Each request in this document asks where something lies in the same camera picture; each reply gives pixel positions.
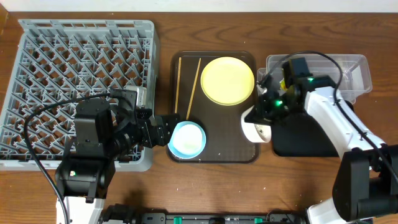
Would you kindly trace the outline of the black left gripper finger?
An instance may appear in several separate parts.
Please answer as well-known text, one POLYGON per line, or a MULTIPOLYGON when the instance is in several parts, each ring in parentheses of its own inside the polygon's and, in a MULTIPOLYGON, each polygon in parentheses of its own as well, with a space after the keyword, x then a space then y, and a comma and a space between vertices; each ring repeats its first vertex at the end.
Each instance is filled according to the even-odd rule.
POLYGON ((166 146, 172 136, 172 130, 169 123, 160 124, 154 127, 155 145, 166 146))
POLYGON ((168 131, 173 131, 176 125, 180 122, 180 115, 179 114, 155 115, 155 122, 158 126, 161 126, 168 131))

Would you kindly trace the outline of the pink white bowl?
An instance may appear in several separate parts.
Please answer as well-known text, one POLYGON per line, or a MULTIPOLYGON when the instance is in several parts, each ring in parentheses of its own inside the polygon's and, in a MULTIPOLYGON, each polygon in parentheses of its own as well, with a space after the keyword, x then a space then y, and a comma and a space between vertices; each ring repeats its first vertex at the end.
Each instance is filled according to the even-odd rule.
POLYGON ((241 129, 245 137, 253 143, 267 143, 271 141, 272 131, 271 127, 263 124, 254 124, 245 122, 244 118, 254 107, 251 106, 241 115, 241 129))

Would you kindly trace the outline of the wooden chopstick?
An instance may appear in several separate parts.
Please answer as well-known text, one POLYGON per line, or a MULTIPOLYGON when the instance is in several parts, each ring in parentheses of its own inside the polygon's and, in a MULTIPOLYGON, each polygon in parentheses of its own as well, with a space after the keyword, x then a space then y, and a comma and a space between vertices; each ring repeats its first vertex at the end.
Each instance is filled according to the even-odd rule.
POLYGON ((194 81, 193 81, 192 91, 191 91, 191 95, 190 95, 190 101, 189 101, 189 104, 188 104, 188 110, 187 110, 187 114, 186 114, 186 117, 185 117, 186 120, 188 120, 189 116, 190 116, 192 103, 193 103, 193 98, 194 98, 194 94, 195 94, 195 89, 196 89, 196 85, 197 85, 198 74, 199 74, 199 71, 200 71, 200 65, 201 65, 201 58, 199 58, 198 65, 197 65, 197 70, 195 72, 195 78, 194 78, 194 81))
POLYGON ((177 70, 177 86, 176 86, 176 93, 175 93, 175 113, 177 113, 177 111, 178 111, 178 97, 179 97, 179 88, 180 88, 181 65, 182 65, 182 58, 179 57, 178 70, 177 70))

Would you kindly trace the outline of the green orange snack wrapper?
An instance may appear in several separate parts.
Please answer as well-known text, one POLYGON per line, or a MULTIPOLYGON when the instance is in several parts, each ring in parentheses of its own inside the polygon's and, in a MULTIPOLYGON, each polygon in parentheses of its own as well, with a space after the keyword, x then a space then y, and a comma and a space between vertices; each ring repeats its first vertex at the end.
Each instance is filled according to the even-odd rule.
POLYGON ((286 91, 287 87, 285 85, 285 80, 282 79, 279 83, 280 83, 280 89, 286 91))

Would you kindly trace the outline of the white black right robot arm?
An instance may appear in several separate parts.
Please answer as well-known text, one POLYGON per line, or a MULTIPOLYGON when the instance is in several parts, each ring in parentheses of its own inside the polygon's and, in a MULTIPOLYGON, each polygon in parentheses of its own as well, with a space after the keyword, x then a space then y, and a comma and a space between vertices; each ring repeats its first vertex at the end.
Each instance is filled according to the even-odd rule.
POLYGON ((308 223, 353 223, 397 213, 397 146, 388 146, 361 122, 329 76, 285 80, 283 95, 267 88, 241 118, 270 125, 304 112, 338 152, 341 164, 332 197, 307 208, 308 223))

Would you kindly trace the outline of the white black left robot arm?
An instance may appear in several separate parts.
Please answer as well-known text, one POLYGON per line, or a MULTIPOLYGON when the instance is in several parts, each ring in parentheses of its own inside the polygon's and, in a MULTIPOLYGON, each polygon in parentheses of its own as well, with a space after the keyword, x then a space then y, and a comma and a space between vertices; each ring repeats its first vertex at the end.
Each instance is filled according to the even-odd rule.
POLYGON ((158 115, 136 108, 135 100, 116 105, 92 99, 76 107, 76 151, 65 148, 55 177, 65 205, 64 217, 72 223, 97 223, 116 172, 115 159, 134 146, 165 146, 180 120, 179 114, 158 115))

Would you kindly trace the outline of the black rectangular waste tray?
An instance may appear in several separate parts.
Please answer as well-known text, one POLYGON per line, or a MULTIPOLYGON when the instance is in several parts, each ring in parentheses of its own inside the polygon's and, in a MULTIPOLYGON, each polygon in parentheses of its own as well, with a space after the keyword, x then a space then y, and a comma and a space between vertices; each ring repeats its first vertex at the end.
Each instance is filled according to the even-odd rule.
POLYGON ((287 116, 271 124, 274 152, 281 157, 337 157, 332 141, 304 106, 295 105, 287 116))

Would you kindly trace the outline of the clear plastic waste bin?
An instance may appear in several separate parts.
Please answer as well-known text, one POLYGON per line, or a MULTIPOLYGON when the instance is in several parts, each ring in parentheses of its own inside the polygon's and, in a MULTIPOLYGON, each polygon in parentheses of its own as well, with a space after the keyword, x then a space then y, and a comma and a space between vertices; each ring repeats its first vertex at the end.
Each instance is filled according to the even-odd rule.
MULTIPOLYGON (((269 55, 266 58, 266 67, 260 68, 257 71, 257 80, 261 80, 267 75, 268 70, 274 67, 284 56, 286 56, 286 54, 269 55)), ((338 89, 340 90, 341 96, 346 101, 354 104, 358 96, 369 93, 372 90, 371 74, 365 56, 360 54, 327 54, 327 56, 336 61, 342 69, 343 78, 338 89)), ((327 58, 317 54, 298 54, 288 59, 299 57, 304 57, 306 59, 310 73, 312 73, 314 77, 328 75, 335 83, 338 82, 340 72, 336 65, 327 58)), ((274 76, 276 82, 280 82, 284 79, 281 66, 282 64, 278 65, 271 74, 274 76)))

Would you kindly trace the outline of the light blue bowl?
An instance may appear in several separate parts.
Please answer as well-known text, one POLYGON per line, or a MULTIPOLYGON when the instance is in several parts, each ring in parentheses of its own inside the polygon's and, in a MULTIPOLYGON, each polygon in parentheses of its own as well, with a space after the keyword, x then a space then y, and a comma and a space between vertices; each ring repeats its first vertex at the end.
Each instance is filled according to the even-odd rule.
POLYGON ((200 125, 192 121, 181 121, 176 125, 167 146, 177 158, 192 159, 203 152, 206 134, 200 125))

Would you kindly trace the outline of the yellow round plate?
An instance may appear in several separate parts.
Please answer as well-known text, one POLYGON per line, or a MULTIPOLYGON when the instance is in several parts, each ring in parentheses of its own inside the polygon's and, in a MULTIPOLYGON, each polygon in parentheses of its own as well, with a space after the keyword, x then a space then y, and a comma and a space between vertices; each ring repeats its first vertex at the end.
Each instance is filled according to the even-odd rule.
POLYGON ((233 106, 249 98, 254 89, 254 74, 249 65, 234 57, 209 62, 200 78, 201 89, 214 103, 233 106))

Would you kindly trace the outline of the dark brown serving tray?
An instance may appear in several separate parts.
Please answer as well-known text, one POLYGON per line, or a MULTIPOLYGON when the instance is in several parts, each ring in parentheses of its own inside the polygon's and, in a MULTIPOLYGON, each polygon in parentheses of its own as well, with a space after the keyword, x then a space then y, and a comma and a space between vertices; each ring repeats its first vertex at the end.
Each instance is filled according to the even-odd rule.
POLYGON ((173 89, 171 112, 175 112, 175 93, 177 86, 178 59, 182 58, 180 88, 178 97, 178 111, 182 120, 185 120, 193 81, 199 58, 200 71, 193 98, 189 121, 199 124, 206 134, 206 146, 203 152, 192 159, 179 159, 168 150, 171 160, 179 163, 202 164, 249 164, 259 155, 259 144, 247 140, 241 129, 240 117, 252 106, 257 94, 252 93, 244 102, 234 106, 221 106, 212 102, 203 92, 200 85, 200 76, 204 67, 218 57, 234 57, 247 63, 254 72, 256 61, 245 51, 181 51, 176 53, 170 66, 170 87, 173 89))

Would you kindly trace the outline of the grey plastic dish rack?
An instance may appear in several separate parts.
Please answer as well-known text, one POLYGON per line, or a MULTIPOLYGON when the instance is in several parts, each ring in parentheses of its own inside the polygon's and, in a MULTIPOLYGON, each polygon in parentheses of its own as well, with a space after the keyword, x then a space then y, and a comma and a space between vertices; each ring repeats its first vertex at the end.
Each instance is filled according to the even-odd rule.
POLYGON ((24 141, 46 169, 56 169, 75 136, 75 99, 128 85, 147 88, 155 105, 159 38, 149 20, 21 19, 23 28, 1 111, 1 169, 37 170, 24 141), (58 108, 24 122, 38 109, 58 108))

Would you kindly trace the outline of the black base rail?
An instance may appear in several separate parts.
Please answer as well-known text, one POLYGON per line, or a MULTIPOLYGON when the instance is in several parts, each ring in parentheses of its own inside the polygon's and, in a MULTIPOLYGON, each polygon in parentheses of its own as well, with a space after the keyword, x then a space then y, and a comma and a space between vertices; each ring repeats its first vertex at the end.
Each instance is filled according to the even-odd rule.
POLYGON ((170 213, 157 208, 134 208, 130 205, 110 205, 102 212, 98 223, 119 224, 306 224, 300 213, 272 210, 261 214, 233 213, 170 213))

